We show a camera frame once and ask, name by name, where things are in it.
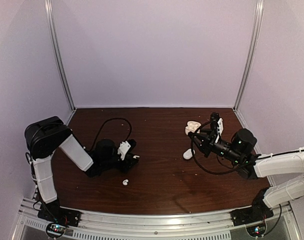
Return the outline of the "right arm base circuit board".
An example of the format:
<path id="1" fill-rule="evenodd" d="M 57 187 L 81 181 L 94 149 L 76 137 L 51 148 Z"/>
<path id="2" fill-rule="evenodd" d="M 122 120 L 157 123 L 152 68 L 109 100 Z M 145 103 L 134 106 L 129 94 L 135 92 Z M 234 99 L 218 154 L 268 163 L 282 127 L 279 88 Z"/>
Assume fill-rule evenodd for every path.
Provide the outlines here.
<path id="1" fill-rule="evenodd" d="M 267 226 L 264 223 L 249 225 L 246 227 L 246 231 L 249 236 L 253 238 L 262 237 L 267 230 Z"/>

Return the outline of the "cream rounded earbud charging case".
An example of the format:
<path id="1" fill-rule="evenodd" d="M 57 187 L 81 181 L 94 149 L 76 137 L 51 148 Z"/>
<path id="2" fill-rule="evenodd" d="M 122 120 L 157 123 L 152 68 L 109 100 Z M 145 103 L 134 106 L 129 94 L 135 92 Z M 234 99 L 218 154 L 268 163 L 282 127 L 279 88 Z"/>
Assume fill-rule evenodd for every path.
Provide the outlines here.
<path id="1" fill-rule="evenodd" d="M 185 134 L 188 135 L 189 132 L 195 132 L 201 126 L 200 122 L 190 120 L 185 126 Z"/>

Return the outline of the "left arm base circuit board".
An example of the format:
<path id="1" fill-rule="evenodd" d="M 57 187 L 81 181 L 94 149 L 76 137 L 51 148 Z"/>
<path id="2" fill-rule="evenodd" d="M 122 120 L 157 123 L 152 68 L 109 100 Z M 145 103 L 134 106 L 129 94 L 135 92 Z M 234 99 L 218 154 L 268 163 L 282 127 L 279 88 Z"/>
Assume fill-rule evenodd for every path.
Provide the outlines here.
<path id="1" fill-rule="evenodd" d="M 65 234 L 66 230 L 67 226 L 52 222 L 46 226 L 45 233 L 48 235 L 48 237 L 56 239 L 62 237 Z"/>

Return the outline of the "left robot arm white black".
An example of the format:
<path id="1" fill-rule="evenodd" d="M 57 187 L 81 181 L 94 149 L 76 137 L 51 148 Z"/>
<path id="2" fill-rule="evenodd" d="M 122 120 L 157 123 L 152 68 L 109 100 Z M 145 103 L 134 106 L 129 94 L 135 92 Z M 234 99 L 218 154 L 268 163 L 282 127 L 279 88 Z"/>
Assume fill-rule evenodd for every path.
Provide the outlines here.
<path id="1" fill-rule="evenodd" d="M 139 156 L 132 152 L 136 141 L 128 136 L 119 145 L 107 138 L 95 138 L 91 148 L 87 149 L 73 130 L 57 116 L 28 125 L 24 137 L 27 147 L 25 157 L 31 168 L 37 201 L 40 203 L 37 216 L 67 227 L 77 227 L 81 213 L 66 209 L 60 204 L 51 163 L 56 151 L 62 152 L 89 178 L 113 169 L 127 173 L 139 162 Z"/>

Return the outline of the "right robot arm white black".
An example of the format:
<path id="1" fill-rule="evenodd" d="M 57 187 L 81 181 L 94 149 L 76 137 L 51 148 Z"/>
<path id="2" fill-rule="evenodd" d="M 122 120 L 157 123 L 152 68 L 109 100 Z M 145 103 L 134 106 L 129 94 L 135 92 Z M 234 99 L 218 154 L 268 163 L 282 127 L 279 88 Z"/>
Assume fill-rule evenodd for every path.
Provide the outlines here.
<path id="1" fill-rule="evenodd" d="M 273 217 L 272 209 L 290 200 L 304 197 L 304 147 L 277 154 L 252 154 L 257 143 L 254 135 L 245 128 L 238 130 L 231 142 L 221 139 L 214 129 L 187 130 L 191 148 L 208 157 L 214 153 L 231 162 L 233 169 L 246 179 L 265 178 L 272 175 L 298 173 L 299 176 L 277 186 L 261 189 L 251 206 L 231 211 L 235 226 L 264 221 Z"/>

